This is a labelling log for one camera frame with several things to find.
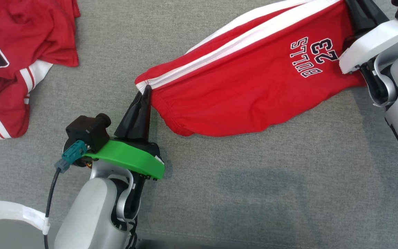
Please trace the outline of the white tape strip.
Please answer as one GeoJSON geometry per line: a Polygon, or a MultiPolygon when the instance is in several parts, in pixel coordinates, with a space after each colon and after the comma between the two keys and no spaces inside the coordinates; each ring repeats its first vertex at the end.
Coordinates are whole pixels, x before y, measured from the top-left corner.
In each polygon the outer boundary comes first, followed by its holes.
{"type": "Polygon", "coordinates": [[[49,218],[36,209],[27,207],[25,205],[0,201],[0,220],[18,220],[26,222],[33,227],[41,230],[43,235],[48,235],[50,229],[49,218]]]}

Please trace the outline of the red white basketball jersey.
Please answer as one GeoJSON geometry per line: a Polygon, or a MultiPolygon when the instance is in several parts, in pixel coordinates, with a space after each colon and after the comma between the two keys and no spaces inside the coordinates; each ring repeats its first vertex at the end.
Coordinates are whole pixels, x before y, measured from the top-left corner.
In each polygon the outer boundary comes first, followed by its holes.
{"type": "Polygon", "coordinates": [[[31,91],[53,65],[77,67],[77,0],[0,0],[0,140],[29,126],[31,91]]]}

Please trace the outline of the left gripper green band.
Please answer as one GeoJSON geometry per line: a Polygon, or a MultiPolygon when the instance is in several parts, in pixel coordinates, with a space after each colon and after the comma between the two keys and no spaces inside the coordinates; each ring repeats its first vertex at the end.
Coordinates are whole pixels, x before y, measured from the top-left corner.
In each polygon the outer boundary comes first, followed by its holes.
{"type": "MultiPolygon", "coordinates": [[[[148,141],[150,132],[152,87],[138,92],[115,131],[117,138],[148,141]]],[[[84,159],[93,161],[90,178],[111,175],[130,176],[131,172],[147,179],[162,179],[165,165],[156,143],[109,140],[98,153],[86,152],[84,159]]]]}

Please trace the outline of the red Bulls 23 shorts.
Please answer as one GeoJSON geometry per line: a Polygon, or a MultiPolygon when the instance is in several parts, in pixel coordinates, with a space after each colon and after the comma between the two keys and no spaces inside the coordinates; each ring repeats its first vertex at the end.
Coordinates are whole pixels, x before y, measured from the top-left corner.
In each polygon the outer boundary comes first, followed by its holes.
{"type": "Polygon", "coordinates": [[[339,58],[353,35],[346,0],[283,0],[248,11],[135,79],[184,137],[228,137],[287,122],[351,87],[339,58]]]}

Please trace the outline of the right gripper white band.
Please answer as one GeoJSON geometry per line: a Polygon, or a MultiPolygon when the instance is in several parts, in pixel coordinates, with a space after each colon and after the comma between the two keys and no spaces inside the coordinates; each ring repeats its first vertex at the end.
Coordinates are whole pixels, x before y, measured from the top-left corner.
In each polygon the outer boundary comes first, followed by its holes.
{"type": "Polygon", "coordinates": [[[398,42],[398,20],[389,18],[373,0],[345,0],[354,35],[358,38],[339,58],[343,74],[392,47],[398,42]]]}

